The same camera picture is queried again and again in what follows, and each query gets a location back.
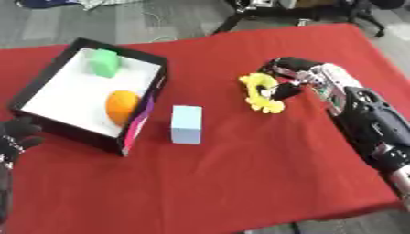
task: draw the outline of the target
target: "green cube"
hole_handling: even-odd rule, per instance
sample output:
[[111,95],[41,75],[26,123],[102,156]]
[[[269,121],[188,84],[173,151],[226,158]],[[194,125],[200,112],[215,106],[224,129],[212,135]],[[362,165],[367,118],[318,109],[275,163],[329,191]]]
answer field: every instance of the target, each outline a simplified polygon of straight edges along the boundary
[[90,65],[95,75],[111,78],[120,68],[120,58],[116,52],[99,48],[93,52]]

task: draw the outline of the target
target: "chair wheel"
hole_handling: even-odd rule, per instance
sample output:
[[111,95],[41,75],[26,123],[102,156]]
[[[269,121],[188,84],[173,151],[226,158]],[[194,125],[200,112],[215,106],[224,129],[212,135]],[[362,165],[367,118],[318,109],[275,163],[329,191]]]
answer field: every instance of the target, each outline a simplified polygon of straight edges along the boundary
[[383,37],[385,35],[384,30],[380,30],[378,33],[376,33],[376,37],[380,38]]

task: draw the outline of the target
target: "cube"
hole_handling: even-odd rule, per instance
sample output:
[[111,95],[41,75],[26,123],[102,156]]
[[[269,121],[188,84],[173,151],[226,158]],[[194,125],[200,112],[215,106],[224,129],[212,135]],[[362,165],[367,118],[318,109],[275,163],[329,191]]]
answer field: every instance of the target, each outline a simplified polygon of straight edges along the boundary
[[100,48],[93,52],[90,66],[95,75],[111,78],[120,68],[120,58],[116,52]]
[[171,139],[174,144],[200,144],[202,108],[174,106],[171,121]]

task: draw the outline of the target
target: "chair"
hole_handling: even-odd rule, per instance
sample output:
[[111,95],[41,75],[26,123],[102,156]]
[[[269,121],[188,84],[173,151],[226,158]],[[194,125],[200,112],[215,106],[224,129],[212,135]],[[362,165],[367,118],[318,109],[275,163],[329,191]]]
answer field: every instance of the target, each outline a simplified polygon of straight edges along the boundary
[[366,20],[378,27],[377,37],[384,35],[385,27],[372,15],[372,3],[369,0],[336,1],[335,5],[315,6],[310,8],[284,9],[280,5],[274,7],[258,7],[252,0],[225,0],[234,9],[235,13],[228,17],[213,34],[232,30],[242,19],[249,16],[278,16],[293,17],[296,19],[309,18],[319,21],[323,15],[329,13],[345,16],[347,22],[356,23],[356,19]]

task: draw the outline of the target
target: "gray floor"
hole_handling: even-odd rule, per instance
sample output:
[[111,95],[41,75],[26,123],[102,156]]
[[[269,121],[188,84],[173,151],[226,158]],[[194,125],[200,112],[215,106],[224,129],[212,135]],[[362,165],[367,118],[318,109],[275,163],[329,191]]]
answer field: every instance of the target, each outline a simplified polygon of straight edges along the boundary
[[[114,44],[203,37],[231,12],[222,0],[145,0],[100,7],[91,12],[84,12],[79,5],[29,10],[17,7],[13,0],[0,0],[0,48],[65,44],[75,37]],[[387,35],[377,39],[372,36],[373,28],[361,23],[364,31],[410,77],[410,13],[398,9],[374,10],[374,14],[389,26]],[[243,21],[235,30],[286,27],[293,23],[273,19]],[[303,234],[405,234],[410,233],[410,215],[392,210],[345,220],[300,222],[299,226]],[[281,225],[253,233],[291,231],[288,225]]]

